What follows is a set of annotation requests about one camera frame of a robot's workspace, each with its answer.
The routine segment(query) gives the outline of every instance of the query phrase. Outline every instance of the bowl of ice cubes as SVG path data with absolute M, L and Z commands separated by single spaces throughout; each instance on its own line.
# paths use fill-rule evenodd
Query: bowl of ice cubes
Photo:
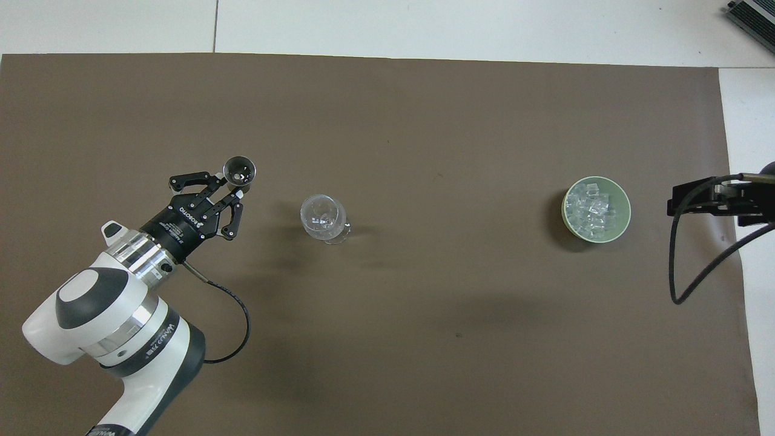
M 599 175 L 573 183 L 561 207 L 568 230 L 596 244 L 620 237 L 630 221 L 630 202 L 625 190 L 610 178 Z

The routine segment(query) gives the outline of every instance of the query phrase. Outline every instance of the table surface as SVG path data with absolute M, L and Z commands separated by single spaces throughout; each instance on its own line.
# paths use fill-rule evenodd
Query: table surface
M 13 0 L 0 4 L 0 54 L 217 51 L 720 67 L 730 170 L 758 171 L 775 160 L 775 55 L 722 16 L 724 3 Z M 773 242 L 767 235 L 741 253 L 759 422 L 769 435 L 775 294 L 764 250 Z

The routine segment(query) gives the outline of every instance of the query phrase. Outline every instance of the black vent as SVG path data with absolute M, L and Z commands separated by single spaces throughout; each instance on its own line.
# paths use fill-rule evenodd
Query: black vent
M 775 9 L 775 2 L 773 2 L 773 0 L 754 1 L 768 11 Z M 759 11 L 746 2 L 740 2 L 737 5 L 734 5 L 729 9 L 727 16 L 738 26 L 742 27 L 743 30 L 750 33 L 751 36 L 764 44 L 770 51 L 775 53 L 775 23 L 762 16 Z
M 769 12 L 770 15 L 775 16 L 775 0 L 753 0 L 753 2 Z

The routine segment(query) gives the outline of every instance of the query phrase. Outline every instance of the bowl rim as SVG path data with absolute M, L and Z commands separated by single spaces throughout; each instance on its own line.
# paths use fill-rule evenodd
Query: bowl rim
M 567 217 L 567 216 L 566 216 L 566 214 L 565 214 L 565 202 L 568 200 L 568 194 L 570 194 L 570 190 L 571 190 L 571 189 L 573 189 L 573 188 L 574 188 L 574 186 L 578 185 L 579 183 L 583 182 L 584 180 L 587 180 L 588 178 L 602 178 L 602 179 L 604 179 L 604 180 L 606 180 L 606 181 L 608 181 L 608 182 L 611 182 L 611 183 L 613 183 L 613 184 L 614 184 L 614 185 L 615 185 L 617 188 L 619 188 L 619 190 L 621 190 L 621 191 L 622 191 L 622 194 L 624 194 L 624 196 L 625 196 L 625 201 L 627 202 L 627 208 L 629 209 L 629 214 L 628 214 L 628 216 L 627 216 L 627 222 L 625 223 L 624 227 L 622 228 L 622 231 L 620 231 L 620 232 L 619 232 L 619 233 L 618 233 L 616 236 L 614 236 L 614 237 L 613 237 L 613 238 L 611 238 L 611 239 L 607 239 L 607 240 L 592 240 L 592 239 L 589 239 L 589 238 L 587 238 L 587 237 L 583 237 L 583 236 L 581 236 L 581 235 L 580 235 L 580 234 L 579 234 L 577 231 L 575 231 L 575 230 L 573 229 L 573 227 L 572 227 L 572 226 L 571 226 L 571 225 L 568 223 L 568 217 Z M 576 180 L 574 183 L 572 183 L 572 184 L 570 185 L 570 187 L 568 188 L 568 190 L 566 190 L 566 191 L 565 191 L 565 195 L 563 196 L 563 201 L 560 203 L 560 215 L 563 217 L 563 223 L 565 223 L 565 227 L 567 227 L 567 228 L 568 228 L 568 230 L 570 230 L 570 232 L 571 232 L 571 233 L 572 233 L 572 234 L 573 234 L 575 237 L 578 237 L 578 238 L 579 238 L 579 239 L 581 239 L 581 240 L 585 240 L 586 242 L 591 242 L 592 244 L 606 244 L 606 243 L 608 243 L 608 242 L 612 242 L 612 241 L 614 241 L 614 240 L 617 240 L 617 239 L 619 239 L 619 237 L 620 237 L 621 235 L 623 235 L 623 234 L 624 234 L 624 232 L 626 232 L 626 231 L 627 231 L 627 229 L 629 228 L 630 221 L 632 220 L 632 204 L 631 204 L 631 203 L 630 203 L 630 201 L 629 201 L 629 196 L 627 195 L 627 192 L 626 192 L 626 191 L 624 190 L 624 188 L 622 188 L 622 186 L 621 186 L 620 184 L 618 184 L 617 182 L 614 182 L 614 181 L 613 181 L 613 180 L 611 180 L 610 178 L 608 178 L 608 177 L 605 177 L 605 176 L 602 176 L 602 175 L 588 175 L 588 176 L 586 176 L 586 177 L 582 177 L 582 178 L 580 178 L 580 179 Z

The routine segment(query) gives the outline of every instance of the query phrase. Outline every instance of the black cable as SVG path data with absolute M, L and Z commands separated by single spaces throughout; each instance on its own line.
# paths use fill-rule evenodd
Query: black cable
M 188 264 L 188 262 L 183 261 L 183 266 L 186 267 L 186 269 L 188 271 L 190 271 L 191 274 L 195 275 L 197 277 L 197 279 L 200 279 L 203 282 L 207 283 L 208 285 L 214 286 L 214 287 L 222 290 L 223 292 L 226 292 L 227 294 L 229 294 L 229 296 L 232 297 L 234 299 L 234 301 L 237 302 L 237 304 L 239 304 L 239 307 L 242 307 L 243 313 L 245 313 L 245 337 L 243 338 L 242 344 L 240 344 L 239 347 L 237 347 L 234 351 L 232 351 L 227 356 L 224 356 L 222 358 L 217 358 L 217 359 L 214 359 L 214 360 L 210 360 L 210 359 L 205 359 L 204 360 L 205 363 L 210 363 L 210 364 L 227 361 L 227 360 L 231 359 L 232 357 L 236 356 L 237 353 L 242 351 L 242 349 L 245 348 L 245 344 L 247 344 L 247 340 L 250 339 L 250 314 L 247 311 L 247 307 L 245 306 L 245 303 L 243 303 L 242 300 L 239 299 L 239 297 L 234 292 L 231 292 L 225 286 L 221 286 L 218 283 L 215 283 L 212 280 L 208 279 L 201 272 L 199 272 L 196 268 L 194 268 L 190 264 Z
M 704 191 L 705 189 L 708 189 L 712 187 L 713 185 L 717 185 L 718 183 L 722 182 L 728 182 L 730 180 L 741 180 L 742 174 L 736 174 L 736 175 L 725 175 L 722 177 L 716 177 L 712 178 L 711 180 L 708 180 L 705 183 L 702 183 L 698 185 L 696 188 L 692 189 L 681 201 L 681 203 L 678 205 L 678 207 L 675 209 L 675 216 L 673 217 L 673 226 L 670 228 L 670 253 L 669 253 L 669 264 L 668 264 L 668 275 L 670 280 L 670 298 L 673 300 L 673 303 L 681 304 L 684 301 L 686 301 L 687 298 L 689 298 L 689 295 L 700 285 L 700 283 L 705 279 L 705 277 L 708 276 L 708 274 L 711 273 L 720 263 L 724 261 L 724 259 L 728 258 L 729 255 L 734 253 L 735 251 L 739 250 L 744 245 L 748 244 L 752 240 L 766 234 L 767 232 L 770 232 L 771 230 L 775 230 L 775 223 L 769 223 L 766 226 L 758 229 L 757 231 L 751 233 L 750 235 L 744 237 L 741 240 L 738 240 L 731 246 L 729 246 L 726 250 L 722 251 L 721 254 L 716 256 L 713 261 L 711 261 L 708 266 L 706 266 L 700 274 L 697 275 L 697 277 L 694 278 L 694 280 L 691 282 L 691 284 L 686 288 L 684 293 L 681 294 L 680 297 L 676 297 L 676 289 L 675 289 L 675 245 L 676 245 L 676 233 L 678 231 L 678 220 L 680 219 L 680 216 L 684 213 L 687 206 L 689 205 L 689 202 L 691 202 L 697 195 L 699 195 L 700 192 Z

